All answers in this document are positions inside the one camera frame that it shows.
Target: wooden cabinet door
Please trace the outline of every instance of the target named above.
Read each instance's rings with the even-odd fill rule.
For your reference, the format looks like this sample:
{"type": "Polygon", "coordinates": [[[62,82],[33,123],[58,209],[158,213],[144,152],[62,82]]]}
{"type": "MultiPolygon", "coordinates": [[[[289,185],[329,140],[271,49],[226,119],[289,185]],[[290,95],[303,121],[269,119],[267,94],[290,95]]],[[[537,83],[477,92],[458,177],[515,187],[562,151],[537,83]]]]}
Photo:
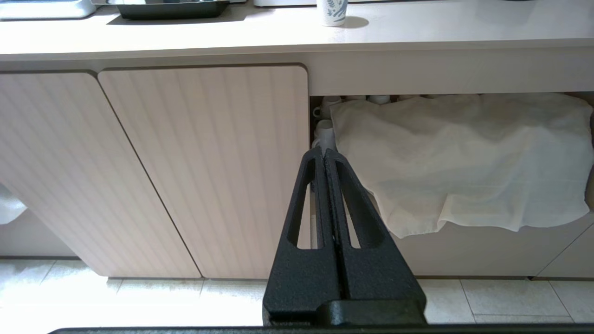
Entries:
{"type": "Polygon", "coordinates": [[[200,277],[89,74],[0,74],[0,182],[100,275],[200,277]]]}
{"type": "Polygon", "coordinates": [[[268,278],[309,145],[307,72],[166,68],[99,81],[201,273],[268,278]]]}
{"type": "Polygon", "coordinates": [[[540,277],[594,278],[594,225],[538,274],[540,277]]]}

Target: countertop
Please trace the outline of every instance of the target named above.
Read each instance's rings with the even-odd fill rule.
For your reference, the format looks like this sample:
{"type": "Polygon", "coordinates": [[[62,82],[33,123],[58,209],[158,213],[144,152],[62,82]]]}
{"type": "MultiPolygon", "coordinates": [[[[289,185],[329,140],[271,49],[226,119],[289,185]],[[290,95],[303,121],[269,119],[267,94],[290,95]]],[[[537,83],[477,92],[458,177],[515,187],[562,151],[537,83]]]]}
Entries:
{"type": "Polygon", "coordinates": [[[342,27],[315,7],[233,4],[219,18],[128,21],[113,7],[82,20],[0,22],[0,61],[248,53],[594,46],[592,0],[349,4],[342,27]]]}

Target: cloth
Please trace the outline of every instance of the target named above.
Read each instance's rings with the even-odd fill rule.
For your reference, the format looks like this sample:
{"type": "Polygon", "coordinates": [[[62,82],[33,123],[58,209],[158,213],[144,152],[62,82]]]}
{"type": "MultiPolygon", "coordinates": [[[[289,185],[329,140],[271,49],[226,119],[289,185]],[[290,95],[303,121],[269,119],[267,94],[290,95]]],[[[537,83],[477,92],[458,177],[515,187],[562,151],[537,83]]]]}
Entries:
{"type": "Polygon", "coordinates": [[[551,227],[587,212],[585,101],[458,94],[331,108],[336,146],[399,238],[462,226],[551,227]]]}

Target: cabinet door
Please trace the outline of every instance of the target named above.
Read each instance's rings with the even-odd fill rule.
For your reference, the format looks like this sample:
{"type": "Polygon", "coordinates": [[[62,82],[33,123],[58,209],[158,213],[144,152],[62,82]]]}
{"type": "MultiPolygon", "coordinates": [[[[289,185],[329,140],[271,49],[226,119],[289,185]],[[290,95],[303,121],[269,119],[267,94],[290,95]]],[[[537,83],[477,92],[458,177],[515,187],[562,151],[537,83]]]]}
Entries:
{"type": "Polygon", "coordinates": [[[100,275],[200,277],[89,74],[0,74],[0,182],[100,275]]]}
{"type": "Polygon", "coordinates": [[[538,274],[540,277],[594,278],[594,225],[538,274]]]}
{"type": "Polygon", "coordinates": [[[104,71],[99,81],[201,273],[267,278],[308,149],[307,72],[104,71]]]}

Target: white tile floor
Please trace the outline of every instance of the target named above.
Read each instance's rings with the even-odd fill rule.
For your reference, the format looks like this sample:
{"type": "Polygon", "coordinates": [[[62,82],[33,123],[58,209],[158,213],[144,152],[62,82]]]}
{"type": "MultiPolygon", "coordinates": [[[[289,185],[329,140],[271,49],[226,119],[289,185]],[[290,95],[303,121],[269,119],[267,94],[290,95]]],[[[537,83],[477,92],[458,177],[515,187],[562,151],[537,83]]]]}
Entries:
{"type": "MultiPolygon", "coordinates": [[[[420,283],[430,323],[594,323],[594,282],[420,283]]],[[[265,288],[265,281],[108,279],[80,261],[0,260],[0,333],[45,334],[62,327],[258,326],[265,288]]]]}

